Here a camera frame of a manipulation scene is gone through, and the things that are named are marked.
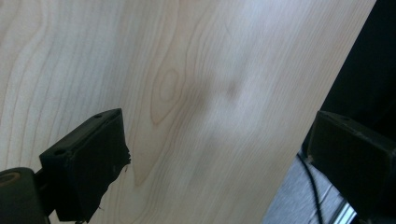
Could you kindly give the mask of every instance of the black object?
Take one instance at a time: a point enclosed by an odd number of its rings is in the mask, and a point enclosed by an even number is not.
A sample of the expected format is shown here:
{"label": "black object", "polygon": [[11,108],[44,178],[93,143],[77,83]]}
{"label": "black object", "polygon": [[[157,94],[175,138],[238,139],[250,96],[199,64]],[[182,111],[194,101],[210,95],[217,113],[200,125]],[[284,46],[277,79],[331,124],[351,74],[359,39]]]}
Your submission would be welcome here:
{"label": "black object", "polygon": [[0,223],[89,221],[108,186],[130,163],[120,109],[97,114],[40,155],[43,169],[0,173]]}
{"label": "black object", "polygon": [[358,122],[319,111],[308,158],[361,218],[396,215],[396,143]]}
{"label": "black object", "polygon": [[[396,141],[395,12],[396,1],[376,0],[373,10],[362,27],[355,44],[349,52],[346,61],[321,108],[323,111],[341,114],[354,119],[358,123],[376,133],[382,134],[392,141]],[[328,131],[328,135],[334,135],[334,138],[340,138],[341,134]],[[311,137],[309,134],[303,143],[303,153],[305,155],[310,147],[310,139],[315,139],[315,137]],[[338,150],[348,147],[342,147],[342,144],[339,144],[339,147],[341,148],[338,148]],[[344,166],[342,162],[343,161],[337,161],[333,165]],[[393,214],[396,213],[394,211],[394,209],[396,209],[396,206],[394,206],[394,202],[396,201],[396,172],[394,170],[394,166],[395,161],[393,161],[392,164],[393,168],[390,171],[389,182],[386,184],[386,187],[382,189],[382,195],[384,196],[381,197],[381,199],[378,199],[378,207],[371,208],[371,210],[374,211],[371,216],[380,217],[375,219],[375,223],[396,223],[396,220],[394,219],[392,221],[382,221],[387,219],[386,217],[389,217],[389,215],[386,214],[391,214],[392,211]],[[364,167],[364,169],[366,171],[372,169],[371,172],[375,174],[377,169],[380,169],[379,167]],[[357,186],[357,184],[358,183],[353,184],[353,186],[355,186],[354,189],[362,192],[361,188],[364,187]],[[366,195],[356,196],[356,198],[359,197],[364,201],[363,198],[366,197]]]}

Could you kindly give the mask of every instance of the cable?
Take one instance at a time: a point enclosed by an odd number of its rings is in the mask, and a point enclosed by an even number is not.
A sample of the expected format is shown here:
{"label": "cable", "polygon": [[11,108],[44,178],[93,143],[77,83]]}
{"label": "cable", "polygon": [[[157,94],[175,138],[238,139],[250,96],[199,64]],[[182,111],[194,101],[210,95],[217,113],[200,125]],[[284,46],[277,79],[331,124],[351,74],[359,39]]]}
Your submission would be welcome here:
{"label": "cable", "polygon": [[315,182],[315,178],[312,175],[311,171],[309,170],[308,165],[305,163],[304,159],[301,157],[301,155],[297,154],[297,157],[298,157],[299,161],[301,162],[301,164],[303,165],[303,167],[305,169],[305,172],[308,175],[309,180],[311,182],[312,190],[314,191],[315,205],[317,207],[317,215],[318,215],[319,224],[324,224],[323,215],[321,213],[321,208],[320,208],[320,201],[319,201],[318,189],[317,189],[317,184]]}

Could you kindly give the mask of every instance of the plywood sheet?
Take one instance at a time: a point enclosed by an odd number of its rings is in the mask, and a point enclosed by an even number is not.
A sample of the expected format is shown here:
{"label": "plywood sheet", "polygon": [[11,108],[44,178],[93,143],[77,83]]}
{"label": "plywood sheet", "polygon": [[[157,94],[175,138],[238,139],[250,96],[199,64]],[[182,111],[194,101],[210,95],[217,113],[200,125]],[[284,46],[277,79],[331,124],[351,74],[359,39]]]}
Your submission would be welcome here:
{"label": "plywood sheet", "polygon": [[92,223],[259,223],[374,2],[1,1],[0,168],[121,107]]}

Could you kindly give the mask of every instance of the screw hole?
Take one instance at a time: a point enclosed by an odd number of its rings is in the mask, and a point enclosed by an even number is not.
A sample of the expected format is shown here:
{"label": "screw hole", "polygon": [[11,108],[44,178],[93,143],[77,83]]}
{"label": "screw hole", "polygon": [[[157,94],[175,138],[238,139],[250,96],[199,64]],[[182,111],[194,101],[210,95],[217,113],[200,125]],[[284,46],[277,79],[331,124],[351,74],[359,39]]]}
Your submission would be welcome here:
{"label": "screw hole", "polygon": [[5,175],[0,175],[0,187],[9,185],[21,178],[19,172],[12,172]]}
{"label": "screw hole", "polygon": [[66,151],[64,149],[59,149],[55,151],[55,156],[60,156],[62,154],[64,154]]}

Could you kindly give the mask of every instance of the light wood surface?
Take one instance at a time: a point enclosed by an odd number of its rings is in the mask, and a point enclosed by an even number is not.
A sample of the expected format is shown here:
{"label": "light wood surface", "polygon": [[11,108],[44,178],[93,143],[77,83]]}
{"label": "light wood surface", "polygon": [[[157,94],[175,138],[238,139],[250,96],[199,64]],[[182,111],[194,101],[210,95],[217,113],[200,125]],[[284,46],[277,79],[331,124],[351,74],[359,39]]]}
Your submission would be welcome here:
{"label": "light wood surface", "polygon": [[0,168],[121,107],[92,223],[260,223],[374,2],[1,1]]}

